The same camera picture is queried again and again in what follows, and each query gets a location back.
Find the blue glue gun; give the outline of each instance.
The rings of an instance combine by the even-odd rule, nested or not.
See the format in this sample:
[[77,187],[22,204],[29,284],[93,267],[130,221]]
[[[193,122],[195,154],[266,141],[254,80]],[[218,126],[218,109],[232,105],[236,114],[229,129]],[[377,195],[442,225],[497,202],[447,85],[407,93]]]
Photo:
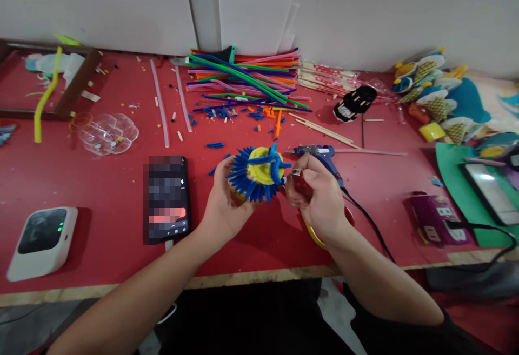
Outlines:
[[319,146],[319,145],[311,145],[311,146],[300,146],[295,147],[293,150],[285,151],[286,153],[293,153],[298,157],[302,157],[304,154],[310,154],[316,157],[321,161],[324,167],[327,168],[329,172],[331,172],[334,177],[337,179],[339,183],[339,187],[344,187],[344,180],[341,177],[341,174],[335,167],[331,158],[335,155],[335,150],[332,146]]

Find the wooden table edge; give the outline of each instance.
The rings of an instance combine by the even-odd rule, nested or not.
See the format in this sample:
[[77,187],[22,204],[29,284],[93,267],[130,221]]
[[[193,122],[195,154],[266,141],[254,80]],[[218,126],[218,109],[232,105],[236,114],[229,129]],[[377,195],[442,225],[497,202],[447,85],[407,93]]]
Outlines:
[[[403,267],[404,270],[429,269],[433,267],[459,266],[464,264],[487,263],[500,249],[453,252],[448,254],[449,261],[435,264]],[[511,252],[507,260],[519,260],[519,250]],[[309,266],[294,269],[264,270],[239,272],[206,277],[193,277],[186,289],[203,289],[207,287],[236,286],[264,282],[282,282],[294,279],[311,279],[340,276],[336,265]],[[77,301],[87,298],[100,298],[115,289],[118,284],[94,285],[82,287],[68,287],[65,289],[42,290],[34,292],[20,292],[0,294],[0,307],[16,305],[35,305],[62,301]]]

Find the purple power strip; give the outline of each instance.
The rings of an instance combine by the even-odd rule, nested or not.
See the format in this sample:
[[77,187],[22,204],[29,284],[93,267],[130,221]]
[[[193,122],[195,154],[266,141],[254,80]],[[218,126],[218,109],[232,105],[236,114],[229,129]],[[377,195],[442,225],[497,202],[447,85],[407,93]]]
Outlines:
[[427,239],[438,245],[462,245],[473,243],[466,230],[452,230],[444,220],[459,221],[447,197],[417,195],[410,198],[412,208]]

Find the white router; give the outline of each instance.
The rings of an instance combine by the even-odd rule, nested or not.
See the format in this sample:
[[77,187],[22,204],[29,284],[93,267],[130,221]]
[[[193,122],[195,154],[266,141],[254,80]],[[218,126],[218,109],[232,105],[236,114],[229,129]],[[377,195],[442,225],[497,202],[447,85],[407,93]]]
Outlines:
[[78,210],[61,206],[34,212],[23,227],[7,279],[41,277],[58,270],[69,254]]

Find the clear plastic container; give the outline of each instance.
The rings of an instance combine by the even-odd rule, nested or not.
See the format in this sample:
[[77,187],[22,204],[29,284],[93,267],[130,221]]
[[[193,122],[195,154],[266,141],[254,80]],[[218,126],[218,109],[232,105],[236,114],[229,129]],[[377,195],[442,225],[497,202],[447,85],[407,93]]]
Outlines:
[[79,132],[84,147],[96,155],[120,154],[139,137],[139,129],[122,113],[99,115]]

